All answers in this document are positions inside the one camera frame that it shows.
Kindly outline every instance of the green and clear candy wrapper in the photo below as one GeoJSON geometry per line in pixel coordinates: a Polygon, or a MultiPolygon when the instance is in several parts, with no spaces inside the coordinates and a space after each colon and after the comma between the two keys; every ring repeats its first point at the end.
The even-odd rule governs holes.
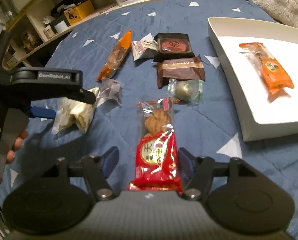
{"type": "Polygon", "coordinates": [[[202,101],[203,81],[202,80],[187,80],[177,81],[176,79],[169,80],[168,96],[177,98],[182,101],[190,101],[198,104],[202,101]]]}

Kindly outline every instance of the blue quilt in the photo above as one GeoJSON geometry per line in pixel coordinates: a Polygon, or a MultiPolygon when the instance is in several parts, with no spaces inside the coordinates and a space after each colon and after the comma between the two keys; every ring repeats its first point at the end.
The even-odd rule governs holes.
{"type": "MultiPolygon", "coordinates": [[[[59,44],[46,67],[82,70],[84,88],[90,89],[101,86],[96,77],[117,39],[129,29],[134,41],[149,33],[153,36],[159,32],[187,33],[194,53],[200,54],[204,62],[206,81],[202,104],[175,106],[173,124],[178,147],[217,161],[227,162],[230,156],[241,156],[285,189],[296,206],[288,232],[298,240],[298,134],[249,143],[242,141],[231,92],[208,38],[208,17],[274,21],[258,6],[244,0],[152,1],[82,23],[59,44]]],[[[134,178],[139,139],[136,104],[166,96],[166,87],[157,89],[152,60],[134,62],[132,53],[114,78],[124,84],[122,107],[108,101],[100,105],[86,134],[72,127],[65,135],[52,135],[52,120],[30,120],[29,137],[17,152],[15,162],[6,166],[0,185],[0,203],[22,182],[55,163],[57,157],[73,163],[84,156],[102,155],[112,146],[118,146],[120,160],[108,182],[115,191],[126,189],[134,178]]],[[[59,99],[52,99],[33,104],[57,110],[58,102],[59,99]]],[[[71,183],[85,188],[82,179],[72,179],[71,183]]],[[[216,180],[214,187],[221,183],[222,180],[216,180]]]]}

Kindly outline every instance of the snack package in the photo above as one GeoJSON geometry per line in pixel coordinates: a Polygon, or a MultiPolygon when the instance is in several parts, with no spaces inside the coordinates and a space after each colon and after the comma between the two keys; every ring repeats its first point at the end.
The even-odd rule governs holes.
{"type": "Polygon", "coordinates": [[[121,90],[123,85],[113,79],[110,78],[102,78],[102,87],[99,92],[100,98],[110,99],[117,101],[117,103],[121,104],[121,90]]]}
{"type": "Polygon", "coordinates": [[[248,52],[248,59],[261,74],[271,94],[284,87],[294,88],[290,76],[262,43],[241,43],[239,47],[248,52]]]}
{"type": "Polygon", "coordinates": [[[189,36],[183,33],[158,33],[154,40],[158,51],[153,61],[163,62],[167,59],[194,57],[189,36]]]}
{"type": "Polygon", "coordinates": [[[128,189],[177,190],[181,193],[177,144],[171,124],[171,99],[138,103],[138,110],[143,136],[136,151],[136,178],[128,189]]]}
{"type": "Polygon", "coordinates": [[[193,58],[178,58],[165,60],[157,64],[158,88],[168,85],[169,79],[205,80],[205,70],[200,55],[193,58]]]}
{"type": "Polygon", "coordinates": [[[140,58],[153,58],[158,49],[156,41],[133,41],[131,47],[134,61],[140,58]]]}
{"type": "MultiPolygon", "coordinates": [[[[99,88],[88,90],[93,92],[97,98],[99,88]]],[[[82,103],[68,98],[62,98],[58,105],[52,134],[76,124],[82,133],[87,132],[92,121],[97,102],[93,105],[82,103]]]]}
{"type": "Polygon", "coordinates": [[[119,68],[121,62],[127,55],[131,46],[131,31],[127,31],[124,36],[117,42],[113,50],[110,52],[107,63],[97,77],[97,81],[101,81],[103,77],[112,78],[119,68]]]}
{"type": "Polygon", "coordinates": [[[169,80],[168,96],[171,98],[198,104],[202,101],[202,93],[203,81],[200,79],[187,81],[177,81],[176,79],[169,80]]]}

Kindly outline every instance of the twisted dough snack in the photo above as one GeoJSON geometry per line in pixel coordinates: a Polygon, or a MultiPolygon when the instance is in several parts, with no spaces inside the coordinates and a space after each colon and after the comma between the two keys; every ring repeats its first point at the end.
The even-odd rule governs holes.
{"type": "Polygon", "coordinates": [[[158,132],[165,132],[166,125],[170,123],[170,116],[163,109],[155,109],[152,111],[152,115],[145,121],[145,127],[150,134],[147,136],[154,136],[158,132]]]}

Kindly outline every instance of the white tray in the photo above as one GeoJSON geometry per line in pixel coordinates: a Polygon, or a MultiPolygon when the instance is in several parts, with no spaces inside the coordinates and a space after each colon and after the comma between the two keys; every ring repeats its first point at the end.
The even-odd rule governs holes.
{"type": "Polygon", "coordinates": [[[298,133],[298,29],[260,20],[208,18],[209,38],[227,77],[244,141],[298,133]],[[294,89],[268,96],[239,47],[261,42],[290,75],[294,89]]]}

